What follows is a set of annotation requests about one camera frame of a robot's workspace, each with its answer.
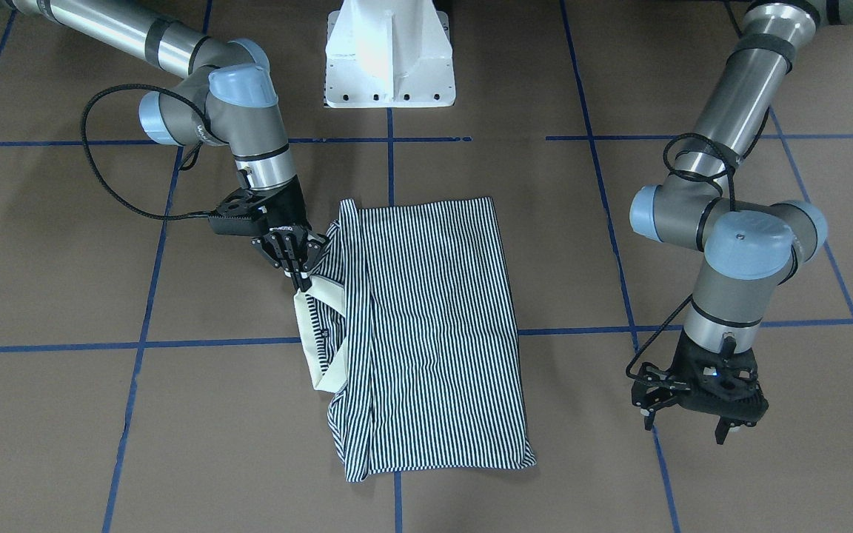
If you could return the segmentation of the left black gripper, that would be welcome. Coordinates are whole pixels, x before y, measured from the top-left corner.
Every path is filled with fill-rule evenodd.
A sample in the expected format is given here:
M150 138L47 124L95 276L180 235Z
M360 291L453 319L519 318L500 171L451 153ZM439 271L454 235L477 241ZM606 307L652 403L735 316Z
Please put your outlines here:
M724 445L730 432L741 423L757 423L767 412L769 403L758 382L758 367L752 349L724 355L697 345L686 333L681 333L671 365L671 372L687 391L676 392L680 407L718 415L715 442ZM653 431L656 405L643 409L643 427Z

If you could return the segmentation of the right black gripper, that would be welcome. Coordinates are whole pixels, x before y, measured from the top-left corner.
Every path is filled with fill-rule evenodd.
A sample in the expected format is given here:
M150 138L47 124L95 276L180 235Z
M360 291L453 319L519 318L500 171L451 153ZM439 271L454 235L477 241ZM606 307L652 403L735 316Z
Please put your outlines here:
M298 176L275 189L244 193L246 236L260 239L272 261L287 271L295 290L308 293L312 270L328 238L312 230Z

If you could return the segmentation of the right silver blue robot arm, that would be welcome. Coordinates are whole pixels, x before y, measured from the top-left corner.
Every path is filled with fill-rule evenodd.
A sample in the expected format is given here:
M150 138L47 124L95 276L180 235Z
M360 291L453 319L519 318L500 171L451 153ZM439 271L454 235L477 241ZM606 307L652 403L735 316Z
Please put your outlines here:
M250 238L255 249L291 279L295 290L310 289L312 270L327 239L314 232L308 220L270 61L260 45L249 39L213 39L133 1L7 1L4 6L73 28L180 78L170 89L149 84L110 87L84 106L82 148L104 191L111 192L111 186L91 152L90 112L108 95L141 90L138 118L146 135L161 145L189 149L181 171L192 168L204 145L227 147L239 187L216 208L183 215L156 215L117 192L112 197L149 219L204 219L216 234Z

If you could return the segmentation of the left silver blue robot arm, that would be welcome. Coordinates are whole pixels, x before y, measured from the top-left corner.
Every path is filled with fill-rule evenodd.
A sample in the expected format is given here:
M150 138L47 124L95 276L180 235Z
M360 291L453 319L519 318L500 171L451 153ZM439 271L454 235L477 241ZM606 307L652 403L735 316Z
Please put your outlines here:
M822 252L826 216L806 201L739 200L735 176L758 143L775 94L800 50L824 27L853 26L853 1L755 1L690 132L664 146L667 177L634 196L633 232L703 255L671 364L627 364L631 403L653 431L661 409L715 415L715 442L755 427L769 403L754 343L776 287Z

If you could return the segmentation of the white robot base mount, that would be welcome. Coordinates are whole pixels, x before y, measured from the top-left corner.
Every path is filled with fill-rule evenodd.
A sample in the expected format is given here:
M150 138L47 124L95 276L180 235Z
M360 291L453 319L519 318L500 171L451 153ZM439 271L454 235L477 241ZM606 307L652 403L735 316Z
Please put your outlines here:
M343 1L327 16L323 102L334 109L455 104L444 1Z

